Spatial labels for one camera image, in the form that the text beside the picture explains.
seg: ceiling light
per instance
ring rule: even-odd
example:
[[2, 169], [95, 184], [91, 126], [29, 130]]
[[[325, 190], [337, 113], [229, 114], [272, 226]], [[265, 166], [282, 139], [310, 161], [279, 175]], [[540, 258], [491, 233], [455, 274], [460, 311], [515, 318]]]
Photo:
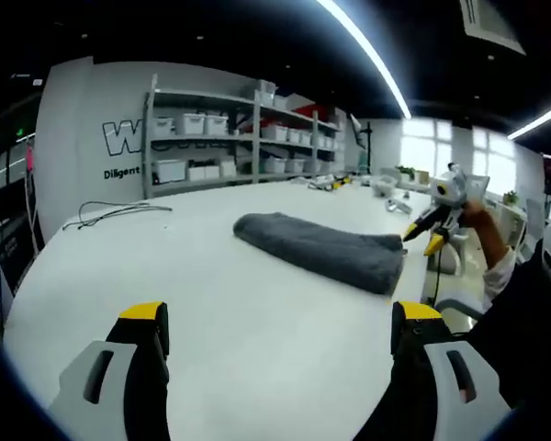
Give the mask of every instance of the ceiling light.
[[17, 143], [22, 142], [22, 141], [29, 140], [29, 139], [33, 138], [34, 136], [35, 136], [35, 133], [30, 133], [30, 134], [27, 135], [27, 136], [23, 136], [22, 138], [18, 138], [18, 139], [17, 139]]
[[381, 73], [382, 77], [384, 78], [384, 81], [386, 81], [386, 84], [389, 87], [389, 90], [392, 92], [392, 95], [396, 98], [396, 101], [398, 101], [398, 105], [400, 109], [402, 110], [402, 114], [404, 115], [404, 118], [410, 119], [412, 118], [412, 115], [410, 114], [410, 111], [408, 109], [408, 106], [406, 106], [406, 101], [404, 101], [404, 97], [402, 96], [402, 93], [399, 91], [398, 86], [396, 85], [396, 82], [394, 81], [394, 78], [392, 78], [392, 75], [390, 74], [388, 68], [382, 61], [382, 59], [377, 54], [374, 47], [371, 45], [371, 43], [367, 40], [364, 33], [355, 25], [355, 23], [345, 14], [345, 12], [338, 7], [332, 0], [316, 0], [319, 2], [322, 7], [324, 7], [327, 11], [329, 11], [333, 17], [341, 23], [345, 29], [351, 34], [351, 36], [357, 41], [359, 46], [364, 50], [364, 52], [367, 54], [367, 56], [371, 59], [372, 62], [374, 62], [374, 65]]
[[510, 135], [508, 135], [508, 139], [511, 140], [511, 141], [515, 140], [519, 136], [524, 135], [527, 131], [531, 131], [532, 129], [535, 129], [535, 128], [545, 124], [550, 119], [551, 119], [551, 110], [549, 110], [547, 113], [545, 113], [542, 117], [537, 118], [533, 122], [528, 123], [526, 126], [520, 128], [517, 131], [515, 131], [514, 133], [511, 133]]

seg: white storage bin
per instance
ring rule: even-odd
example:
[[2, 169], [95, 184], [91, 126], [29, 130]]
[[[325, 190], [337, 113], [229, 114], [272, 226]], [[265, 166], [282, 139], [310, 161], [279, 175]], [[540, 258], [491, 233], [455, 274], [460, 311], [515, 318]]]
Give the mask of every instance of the white storage bin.
[[307, 173], [314, 173], [314, 161], [312, 161], [312, 158], [307, 159], [304, 161], [304, 171]]
[[222, 177], [236, 176], [237, 166], [232, 159], [223, 159], [220, 161], [220, 175]]
[[205, 173], [206, 167], [191, 167], [188, 170], [188, 177], [190, 181], [203, 181], [206, 179]]
[[286, 110], [287, 107], [287, 98], [284, 98], [283, 96], [274, 96], [274, 107], [281, 108], [282, 110]]
[[166, 138], [172, 134], [173, 118], [156, 118], [153, 122], [153, 136], [155, 138]]
[[312, 140], [312, 133], [310, 133], [309, 131], [300, 132], [300, 144], [310, 145], [310, 140]]
[[286, 159], [267, 158], [267, 160], [265, 161], [265, 171], [267, 173], [285, 173]]
[[288, 129], [287, 140], [288, 142], [294, 142], [295, 144], [300, 144], [300, 131], [296, 129]]
[[287, 141], [287, 127], [276, 126], [276, 124], [272, 124], [271, 126], [262, 129], [262, 134], [263, 137], [268, 140], [282, 142]]
[[185, 113], [178, 118], [176, 133], [178, 135], [203, 135], [206, 115], [197, 113]]
[[227, 134], [227, 121], [229, 117], [218, 117], [216, 115], [206, 115], [204, 132], [207, 135], [224, 136]]
[[255, 91], [255, 101], [258, 101], [259, 104], [266, 107], [274, 106], [274, 94], [268, 92], [262, 92], [260, 90]]
[[153, 168], [160, 184], [186, 179], [186, 161], [180, 159], [155, 161]]
[[319, 149], [324, 149], [326, 147], [325, 138], [321, 134], [317, 135], [317, 146]]
[[220, 167], [218, 165], [207, 165], [204, 167], [204, 176], [206, 179], [220, 178]]
[[305, 162], [304, 159], [288, 159], [286, 161], [286, 171], [288, 173], [302, 173]]

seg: chair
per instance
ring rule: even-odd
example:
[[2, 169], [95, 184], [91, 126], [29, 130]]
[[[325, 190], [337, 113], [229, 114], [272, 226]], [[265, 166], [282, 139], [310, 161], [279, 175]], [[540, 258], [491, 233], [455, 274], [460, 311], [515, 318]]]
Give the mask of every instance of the chair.
[[440, 313], [451, 308], [476, 321], [486, 313], [481, 300], [469, 292], [440, 291], [434, 301], [434, 308]]

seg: white wall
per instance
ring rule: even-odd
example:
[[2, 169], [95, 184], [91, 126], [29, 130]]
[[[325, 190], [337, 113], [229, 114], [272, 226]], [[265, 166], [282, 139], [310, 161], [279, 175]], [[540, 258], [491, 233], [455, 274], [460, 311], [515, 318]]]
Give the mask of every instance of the white wall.
[[[371, 169], [378, 173], [382, 167], [399, 165], [400, 144], [402, 139], [402, 121], [399, 119], [362, 119], [359, 121], [365, 128], [371, 123]], [[345, 154], [347, 166], [356, 165], [359, 148], [351, 134], [347, 137]], [[541, 197], [544, 191], [543, 160], [521, 145], [515, 146], [516, 182], [515, 191], [524, 198]], [[471, 174], [473, 169], [473, 135], [471, 130], [453, 127], [452, 160], [461, 165], [464, 172]]]
[[[127, 127], [129, 149], [110, 155], [105, 128], [142, 119], [154, 74], [158, 87], [238, 95], [253, 79], [188, 64], [113, 62], [84, 58], [53, 66], [39, 107], [35, 180], [39, 222], [45, 240], [88, 200], [131, 202], [143, 198], [141, 174], [105, 179], [111, 169], [141, 168], [141, 126]], [[291, 96], [288, 108], [312, 104]]]

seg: black cable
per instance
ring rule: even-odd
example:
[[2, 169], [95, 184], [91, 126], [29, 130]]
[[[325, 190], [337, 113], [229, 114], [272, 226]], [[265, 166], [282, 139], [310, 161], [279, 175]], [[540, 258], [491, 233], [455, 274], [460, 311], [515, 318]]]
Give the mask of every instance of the black cable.
[[126, 202], [126, 203], [117, 203], [117, 202], [106, 202], [104, 200], [88, 200], [80, 205], [80, 208], [77, 210], [77, 218], [82, 221], [82, 209], [87, 205], [108, 205], [109, 207], [149, 207], [151, 204], [149, 202]]
[[156, 211], [156, 210], [172, 211], [172, 209], [170, 209], [168, 207], [143, 207], [143, 208], [126, 207], [124, 209], [118, 209], [118, 210], [112, 211], [110, 213], [104, 214], [102, 216], [92, 218], [90, 220], [86, 220], [86, 221], [82, 221], [82, 222], [70, 222], [67, 225], [65, 225], [63, 228], [65, 229], [65, 228], [67, 228], [69, 226], [72, 226], [72, 225], [79, 225], [79, 227], [77, 229], [81, 230], [83, 227], [93, 227], [94, 225], [96, 225], [100, 221], [102, 221], [104, 219], [108, 219], [108, 218], [113, 218], [115, 216], [121, 216], [123, 214], [129, 214], [129, 213], [138, 213], [138, 212], [142, 212], [142, 211]]
[[[101, 205], [109, 205], [109, 206], [113, 206], [113, 207], [123, 207], [123, 208], [111, 211], [109, 213], [105, 213], [101, 216], [96, 216], [95, 218], [92, 218], [92, 219], [83, 220], [82, 219], [82, 208], [85, 207], [88, 204], [101, 204]], [[69, 223], [63, 225], [62, 229], [65, 230], [68, 227], [71, 227], [73, 225], [79, 225], [77, 229], [81, 230], [83, 227], [93, 227], [98, 222], [100, 222], [104, 219], [115, 217], [115, 216], [120, 216], [120, 215], [123, 215], [123, 214], [129, 214], [129, 213], [142, 212], [142, 211], [156, 211], [156, 210], [159, 210], [159, 211], [173, 211], [173, 209], [171, 209], [169, 207], [164, 207], [164, 206], [159, 206], [159, 205], [151, 205], [148, 202], [137, 202], [137, 203], [134, 203], [134, 204], [118, 204], [118, 203], [114, 203], [114, 202], [103, 202], [103, 201], [91, 200], [91, 201], [85, 202], [84, 204], [82, 204], [80, 206], [80, 208], [78, 210], [79, 221], [69, 222]]]
[[437, 264], [437, 283], [434, 287], [433, 307], [437, 302], [437, 296], [439, 295], [439, 279], [441, 277], [441, 256], [443, 255], [443, 248], [439, 250], [439, 262]]

